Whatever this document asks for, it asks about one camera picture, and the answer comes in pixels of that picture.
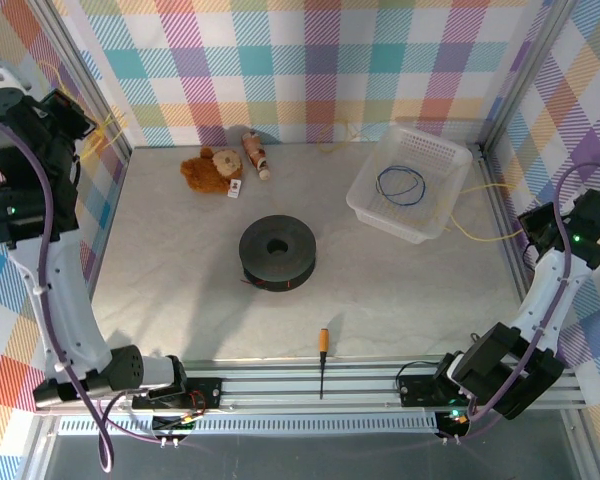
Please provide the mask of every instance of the brown teddy bear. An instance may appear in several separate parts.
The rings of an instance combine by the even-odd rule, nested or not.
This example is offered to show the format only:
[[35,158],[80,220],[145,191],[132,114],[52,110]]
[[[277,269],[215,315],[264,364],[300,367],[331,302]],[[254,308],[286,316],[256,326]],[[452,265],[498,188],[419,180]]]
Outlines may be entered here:
[[226,194],[231,180],[242,175],[242,161],[233,150],[214,154],[209,147],[202,147],[199,157],[182,162],[180,173],[196,192]]

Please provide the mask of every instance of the tape roll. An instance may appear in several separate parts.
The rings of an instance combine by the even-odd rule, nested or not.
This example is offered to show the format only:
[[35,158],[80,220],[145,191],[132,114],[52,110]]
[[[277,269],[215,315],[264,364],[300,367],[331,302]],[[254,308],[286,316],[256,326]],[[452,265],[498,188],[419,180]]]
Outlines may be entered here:
[[313,273],[316,239],[297,218],[271,215],[245,230],[239,253],[247,280],[264,290],[286,292]]

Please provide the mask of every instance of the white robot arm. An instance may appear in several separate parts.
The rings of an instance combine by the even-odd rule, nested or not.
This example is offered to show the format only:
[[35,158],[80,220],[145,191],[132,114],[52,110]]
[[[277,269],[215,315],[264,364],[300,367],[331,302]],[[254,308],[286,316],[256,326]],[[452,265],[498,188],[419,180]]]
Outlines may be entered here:
[[[565,172],[557,192],[576,168]],[[478,413],[470,408],[470,420],[490,408],[515,418],[560,377],[560,329],[578,290],[600,265],[600,192],[588,190],[567,215],[549,203],[519,220],[540,261],[516,318],[509,326],[497,323],[466,353],[447,354],[434,375],[440,390],[453,395],[459,389],[470,405],[485,405]],[[507,356],[518,360],[515,368],[503,362]]]
[[[0,129],[6,125],[11,130],[0,132],[4,178],[0,180],[0,243],[9,248],[9,259],[24,281],[42,334],[45,381],[34,390],[36,405],[78,399],[66,366],[89,396],[137,389],[149,390],[153,399],[184,393],[186,376],[177,358],[145,357],[134,345],[112,350],[102,338],[80,264],[82,236],[75,216],[79,180],[75,142],[86,137],[95,122],[61,92],[37,102],[25,95],[29,88],[15,69],[0,63]],[[32,164],[9,138],[14,134],[43,170],[52,192],[52,212],[46,209]],[[38,268],[47,216],[53,217],[44,262],[47,284],[40,286]],[[48,318],[41,302],[43,292]],[[50,333],[66,357],[64,362]]]

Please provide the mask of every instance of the plastic storage bin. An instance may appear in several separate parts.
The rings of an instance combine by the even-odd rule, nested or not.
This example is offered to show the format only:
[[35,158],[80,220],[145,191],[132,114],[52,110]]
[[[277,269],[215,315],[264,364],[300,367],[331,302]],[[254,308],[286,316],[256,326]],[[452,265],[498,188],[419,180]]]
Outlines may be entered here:
[[[347,204],[361,222],[412,243],[436,238],[449,220],[472,159],[471,152],[456,143],[394,125],[382,136],[360,170],[347,193]],[[410,167],[422,175],[426,190],[417,204],[398,206],[378,192],[376,178],[393,165]],[[413,184],[414,177],[402,172],[382,177],[387,194],[402,192]]]

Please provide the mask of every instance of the orange screwdriver handle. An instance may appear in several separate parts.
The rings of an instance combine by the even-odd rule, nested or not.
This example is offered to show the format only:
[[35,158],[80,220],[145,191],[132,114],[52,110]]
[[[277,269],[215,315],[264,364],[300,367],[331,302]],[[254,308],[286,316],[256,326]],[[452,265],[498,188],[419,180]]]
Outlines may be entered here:
[[320,330],[320,353],[327,353],[329,350],[329,330],[323,328]]

